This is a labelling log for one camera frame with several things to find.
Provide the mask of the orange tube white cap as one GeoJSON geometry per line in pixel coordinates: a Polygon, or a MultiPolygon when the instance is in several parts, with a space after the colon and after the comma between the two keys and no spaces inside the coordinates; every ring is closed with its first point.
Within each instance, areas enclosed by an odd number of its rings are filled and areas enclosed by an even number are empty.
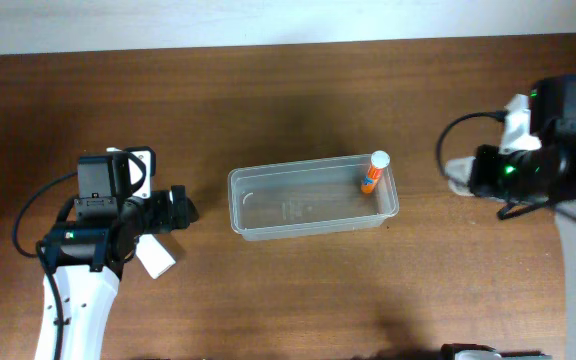
{"type": "Polygon", "coordinates": [[[370,166],[361,182],[361,191],[364,194],[371,194],[374,191],[389,164],[390,156],[385,151],[378,150],[371,154],[370,166]]]}

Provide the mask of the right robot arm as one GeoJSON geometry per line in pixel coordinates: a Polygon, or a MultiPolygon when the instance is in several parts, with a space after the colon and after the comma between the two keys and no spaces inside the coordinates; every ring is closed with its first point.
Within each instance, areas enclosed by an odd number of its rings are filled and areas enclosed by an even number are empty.
{"type": "Polygon", "coordinates": [[[564,259],[566,356],[576,359],[576,75],[537,81],[508,105],[504,122],[501,144],[477,149],[468,188],[505,202],[501,220],[554,212],[564,259]]]}

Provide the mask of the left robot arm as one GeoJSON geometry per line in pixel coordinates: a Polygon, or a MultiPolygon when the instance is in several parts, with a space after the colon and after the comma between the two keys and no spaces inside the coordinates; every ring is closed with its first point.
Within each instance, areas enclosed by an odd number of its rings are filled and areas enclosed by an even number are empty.
{"type": "Polygon", "coordinates": [[[107,218],[79,215],[69,221],[78,201],[68,199],[54,226],[36,243],[44,271],[36,359],[99,359],[125,265],[137,258],[151,278],[159,278],[177,256],[157,236],[186,229],[199,218],[182,185],[148,198],[127,198],[107,218]]]}

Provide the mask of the white translucent spray bottle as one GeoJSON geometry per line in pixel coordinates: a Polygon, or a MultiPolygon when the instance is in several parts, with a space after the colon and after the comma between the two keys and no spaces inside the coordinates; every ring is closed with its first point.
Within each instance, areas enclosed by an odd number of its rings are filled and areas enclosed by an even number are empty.
{"type": "Polygon", "coordinates": [[[473,196],[468,183],[471,177],[474,160],[474,156],[452,159],[444,166],[445,174],[448,177],[448,186],[459,196],[473,196]]]}

